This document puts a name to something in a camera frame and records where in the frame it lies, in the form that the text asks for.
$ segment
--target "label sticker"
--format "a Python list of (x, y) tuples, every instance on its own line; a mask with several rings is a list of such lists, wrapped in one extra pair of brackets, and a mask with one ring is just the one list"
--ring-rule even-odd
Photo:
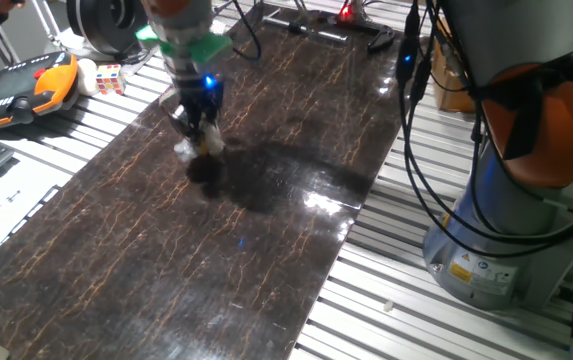
[(506, 295), (517, 267), (500, 265), (464, 250), (455, 255), (448, 272), (477, 290)]

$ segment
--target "red light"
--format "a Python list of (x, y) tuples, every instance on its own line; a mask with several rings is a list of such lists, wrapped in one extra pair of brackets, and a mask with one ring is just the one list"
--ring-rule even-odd
[(339, 14), (343, 18), (348, 18), (351, 15), (351, 13), (352, 13), (352, 11), (351, 11), (350, 5), (344, 6), (344, 8), (339, 12)]

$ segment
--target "yellow warning label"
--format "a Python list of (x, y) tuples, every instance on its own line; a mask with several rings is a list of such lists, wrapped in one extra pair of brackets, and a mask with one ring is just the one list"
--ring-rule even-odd
[(451, 263), (450, 264), (450, 269), (448, 269), (448, 271), (453, 274), (456, 278), (458, 278), (459, 280), (465, 282), (465, 283), (469, 283), (470, 282), (470, 277), (471, 277), (471, 272), (464, 269), (463, 267), (457, 265), (457, 263)]
[(449, 222), (450, 222), (450, 214), (445, 214), (444, 218), (442, 219), (442, 226), (447, 228)]

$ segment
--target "blue led light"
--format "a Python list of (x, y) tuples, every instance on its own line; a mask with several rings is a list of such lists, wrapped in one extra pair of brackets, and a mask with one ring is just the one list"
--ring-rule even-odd
[(217, 81), (215, 81), (215, 78), (212, 76), (206, 75), (206, 77), (204, 77), (204, 84), (206, 85), (207, 89), (212, 89), (215, 87), (215, 85), (217, 85)]

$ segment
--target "dark marble surface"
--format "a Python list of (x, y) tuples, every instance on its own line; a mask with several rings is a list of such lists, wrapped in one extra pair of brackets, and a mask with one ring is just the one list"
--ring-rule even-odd
[(288, 356), (397, 132), (395, 56), (258, 35), (225, 61), (221, 181), (152, 105), (0, 247), (13, 359)]

